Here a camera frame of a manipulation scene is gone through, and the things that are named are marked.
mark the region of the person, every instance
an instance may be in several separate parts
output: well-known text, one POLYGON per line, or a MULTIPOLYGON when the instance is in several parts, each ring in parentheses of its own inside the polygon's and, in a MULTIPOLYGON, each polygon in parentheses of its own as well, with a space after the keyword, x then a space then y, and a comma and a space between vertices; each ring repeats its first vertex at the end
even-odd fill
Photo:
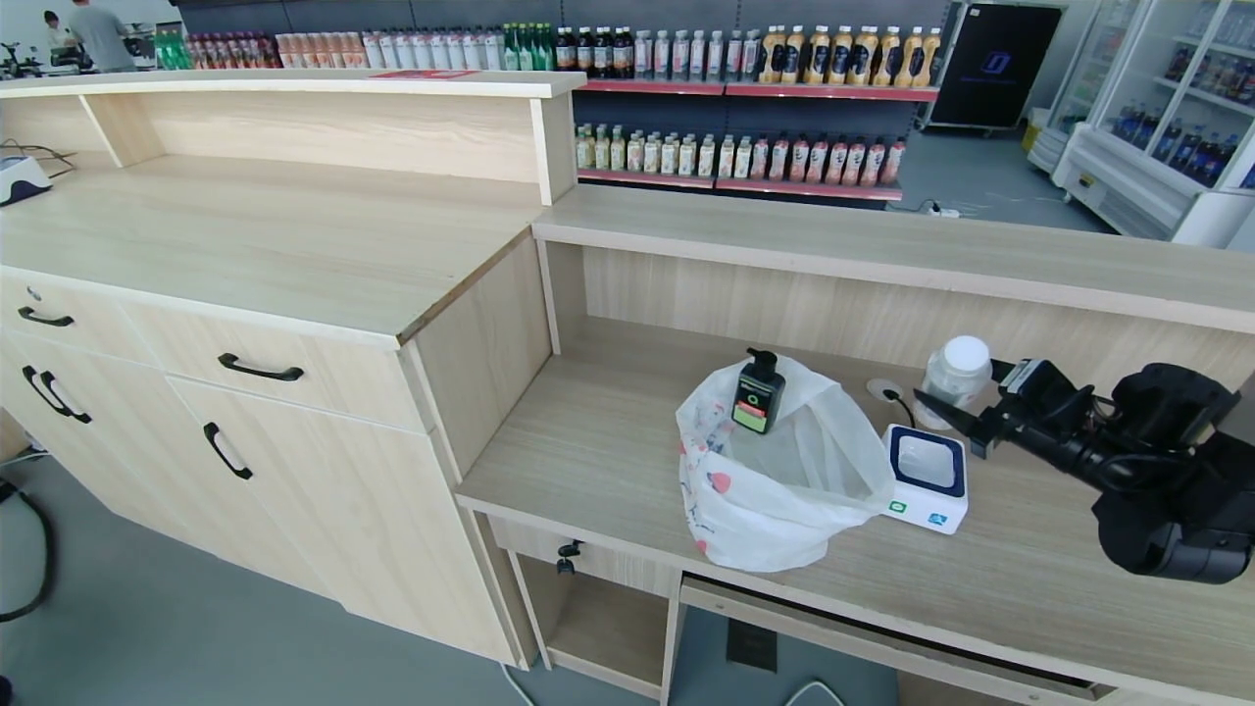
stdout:
POLYGON ((51 10, 44 10, 44 24, 48 25, 48 49, 55 51, 69 46, 77 46, 78 39, 70 33, 70 28, 61 26, 61 19, 51 10))
POLYGON ((133 71, 136 69, 122 35, 127 28, 109 10, 93 8, 90 0, 74 0, 70 15, 70 33, 87 49, 100 73, 133 71))

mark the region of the cabinet door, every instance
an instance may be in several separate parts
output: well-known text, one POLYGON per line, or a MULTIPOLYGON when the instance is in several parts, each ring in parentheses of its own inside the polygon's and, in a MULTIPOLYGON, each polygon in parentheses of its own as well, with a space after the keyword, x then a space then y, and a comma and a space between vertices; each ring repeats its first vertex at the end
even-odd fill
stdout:
POLYGON ((179 539, 233 564, 325 593, 318 574, 246 482, 223 466, 164 374, 39 337, 14 337, 55 375, 58 394, 90 415, 87 426, 152 490, 157 503, 182 519, 187 532, 179 539))
POLYGON ((109 451, 92 425, 56 411, 56 403, 39 379, 43 372, 46 372, 46 364, 19 349, 13 334, 0 335, 0 391, 4 394, 0 404, 5 410, 105 508, 187 542, 188 530, 183 523, 109 451))
POLYGON ((350 613, 513 662, 430 439, 171 382, 350 613))

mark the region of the white jar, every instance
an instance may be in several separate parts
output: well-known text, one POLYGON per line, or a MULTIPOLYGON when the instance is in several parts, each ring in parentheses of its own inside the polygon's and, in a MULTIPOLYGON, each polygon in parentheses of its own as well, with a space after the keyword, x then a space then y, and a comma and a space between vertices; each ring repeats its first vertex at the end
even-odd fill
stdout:
MULTIPOLYGON (((989 384, 993 364, 989 345, 974 335, 951 337, 929 356, 920 390, 943 403, 965 410, 989 384)), ((922 403, 915 401, 915 419, 932 430, 948 430, 950 425, 936 416, 922 403)))

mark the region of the drawer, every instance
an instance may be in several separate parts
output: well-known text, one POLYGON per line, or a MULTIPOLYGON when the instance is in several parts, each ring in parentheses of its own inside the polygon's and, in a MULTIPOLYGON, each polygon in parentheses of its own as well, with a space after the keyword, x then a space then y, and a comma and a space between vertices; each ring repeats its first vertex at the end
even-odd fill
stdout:
POLYGON ((156 303, 122 306, 171 374, 425 431, 395 350, 156 303))
POLYGON ((680 603, 1015 703, 1084 706, 1111 692, 1088 680, 1020 667, 692 576, 680 584, 680 603))
MULTIPOLYGON (((547 562, 550 566, 558 559, 558 547, 579 539, 501 518, 489 517, 488 523, 492 525, 492 535, 497 539, 498 547, 547 562)), ((582 542, 580 556, 572 557, 571 562, 577 574, 589 574, 663 598, 670 598, 675 592, 675 584, 680 581, 680 571, 674 567, 582 542)))
POLYGON ((38 273, 0 270, 0 324, 105 356, 153 365, 148 347, 117 301, 51 283, 38 273))

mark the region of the light wood countertop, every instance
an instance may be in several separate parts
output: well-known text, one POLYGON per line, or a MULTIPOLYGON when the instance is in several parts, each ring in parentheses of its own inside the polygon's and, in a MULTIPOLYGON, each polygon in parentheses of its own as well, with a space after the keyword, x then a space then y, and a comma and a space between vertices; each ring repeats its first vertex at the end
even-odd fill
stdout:
POLYGON ((1078 231, 581 184, 536 237, 1255 332, 1255 255, 1078 231))
POLYGON ((307 321, 395 347, 541 212, 535 184, 164 155, 0 212, 8 267, 307 321))
POLYGON ((402 93, 553 98, 587 83, 575 71, 476 71, 452 79, 370 79, 383 69, 225 69, 75 75, 5 82, 0 99, 102 93, 402 93))
MULTIPOLYGON (((506 419, 459 500, 1018 665, 1190 703, 1255 700, 1255 577, 1215 587, 1124 573, 1098 544, 1097 494, 1009 445, 969 460, 971 508, 954 537, 873 518, 801 569, 745 574, 707 562, 684 520, 675 410, 744 345, 589 319, 506 419)), ((778 350, 842 382, 877 430, 905 421, 863 385, 907 387, 920 371, 778 350)))

